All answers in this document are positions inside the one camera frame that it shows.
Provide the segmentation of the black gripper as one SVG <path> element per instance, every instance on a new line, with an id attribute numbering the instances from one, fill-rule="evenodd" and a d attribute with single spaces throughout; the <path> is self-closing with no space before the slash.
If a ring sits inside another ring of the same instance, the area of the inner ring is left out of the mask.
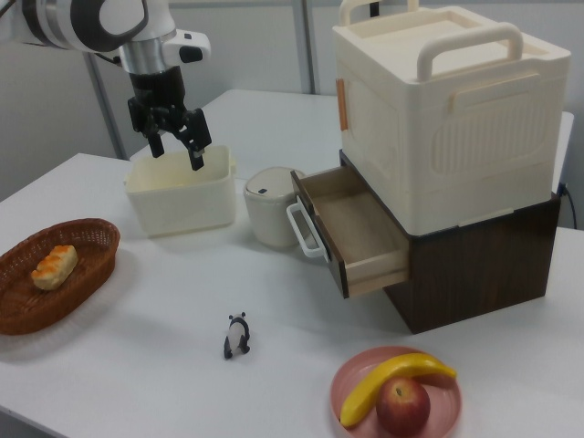
<path id="1" fill-rule="evenodd" d="M 130 74 L 134 97 L 128 100 L 132 128 L 149 143 L 153 158 L 164 154 L 159 125 L 152 108 L 170 109 L 162 116 L 161 127 L 186 148 L 191 167 L 196 172 L 204 167 L 203 154 L 212 143 L 202 109 L 186 110 L 185 87 L 179 67 L 153 74 Z"/>

